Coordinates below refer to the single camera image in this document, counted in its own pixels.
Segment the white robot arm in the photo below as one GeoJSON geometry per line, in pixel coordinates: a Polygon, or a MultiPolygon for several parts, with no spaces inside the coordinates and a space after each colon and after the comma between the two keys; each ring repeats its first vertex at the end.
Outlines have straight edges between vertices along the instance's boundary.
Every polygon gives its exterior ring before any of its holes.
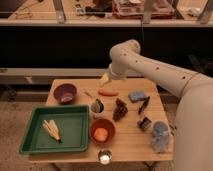
{"type": "Polygon", "coordinates": [[[213,171],[213,78],[144,57],[140,50],[134,39],[113,46],[107,76],[122,79],[132,69],[176,96],[173,171],[213,171]]]}

